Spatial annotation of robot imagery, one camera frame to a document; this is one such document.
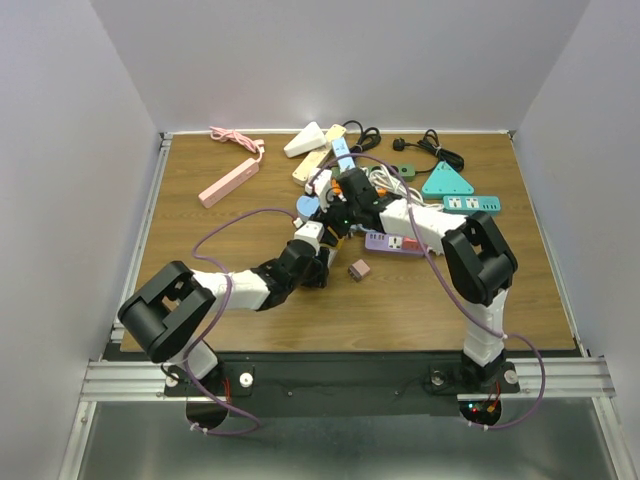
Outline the yellow cube socket adapter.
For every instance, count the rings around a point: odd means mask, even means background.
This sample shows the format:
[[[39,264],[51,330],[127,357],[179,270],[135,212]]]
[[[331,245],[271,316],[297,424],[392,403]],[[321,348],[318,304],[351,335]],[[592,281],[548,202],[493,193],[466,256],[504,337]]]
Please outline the yellow cube socket adapter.
[[[343,244],[345,243],[345,241],[347,240],[347,237],[342,237],[339,238],[336,241],[335,245],[328,245],[327,248],[332,252],[332,253],[337,253],[340,251],[340,249],[342,248]]]

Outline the small pink plug adapter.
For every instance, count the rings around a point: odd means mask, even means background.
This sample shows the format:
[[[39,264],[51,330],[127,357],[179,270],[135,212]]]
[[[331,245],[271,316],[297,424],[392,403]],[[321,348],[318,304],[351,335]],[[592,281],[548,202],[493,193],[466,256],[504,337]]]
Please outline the small pink plug adapter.
[[[371,267],[363,259],[359,259],[349,265],[347,272],[354,281],[360,282],[371,273]]]

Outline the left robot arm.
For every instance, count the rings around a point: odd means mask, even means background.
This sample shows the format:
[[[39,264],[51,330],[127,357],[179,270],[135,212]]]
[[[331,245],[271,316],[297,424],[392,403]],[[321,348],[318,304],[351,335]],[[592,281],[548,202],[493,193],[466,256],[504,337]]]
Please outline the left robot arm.
[[[153,363],[177,366],[199,393],[210,394],[221,386],[223,371],[213,349],[196,340],[203,319],[221,306],[269,310],[300,286],[323,288],[329,260],[329,248],[291,240],[279,257],[230,274],[172,261],[124,302],[117,317]]]

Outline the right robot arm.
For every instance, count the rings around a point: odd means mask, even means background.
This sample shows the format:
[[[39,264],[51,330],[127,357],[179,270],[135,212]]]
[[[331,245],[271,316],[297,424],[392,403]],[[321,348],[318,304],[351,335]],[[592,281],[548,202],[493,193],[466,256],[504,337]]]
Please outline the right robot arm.
[[[412,239],[421,253],[442,255],[449,280],[436,277],[467,319],[460,378],[472,390],[491,384],[505,363],[504,308],[518,264],[493,218],[485,212],[448,214],[398,194],[381,195],[364,171],[354,168],[337,180],[314,174],[306,190],[320,202],[318,217],[342,237],[360,225]]]

